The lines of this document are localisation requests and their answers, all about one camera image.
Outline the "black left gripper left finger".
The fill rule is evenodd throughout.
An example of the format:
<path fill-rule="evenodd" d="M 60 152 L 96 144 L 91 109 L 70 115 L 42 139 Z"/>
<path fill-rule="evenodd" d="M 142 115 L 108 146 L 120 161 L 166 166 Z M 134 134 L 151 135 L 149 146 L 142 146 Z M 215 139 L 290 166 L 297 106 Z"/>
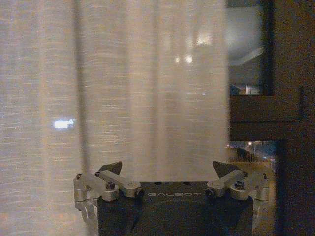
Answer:
<path fill-rule="evenodd" d="M 82 218 L 90 229 L 98 230 L 98 216 L 95 212 L 97 199 L 115 201 L 122 193 L 131 199 L 141 199 L 145 190 L 137 181 L 120 176 L 122 162 L 103 165 L 94 174 L 79 173 L 73 179 L 74 206 L 82 212 Z"/>

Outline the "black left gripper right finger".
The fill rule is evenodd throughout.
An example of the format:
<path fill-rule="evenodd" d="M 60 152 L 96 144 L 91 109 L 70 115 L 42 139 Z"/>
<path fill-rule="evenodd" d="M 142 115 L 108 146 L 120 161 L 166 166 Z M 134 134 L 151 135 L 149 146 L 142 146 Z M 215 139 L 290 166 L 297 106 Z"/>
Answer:
<path fill-rule="evenodd" d="M 205 195 L 210 199 L 225 196 L 227 193 L 234 200 L 253 199 L 252 230 L 255 230 L 264 210 L 269 204 L 269 178 L 265 172 L 248 173 L 238 166 L 218 161 L 213 162 L 218 179 L 207 182 Z"/>

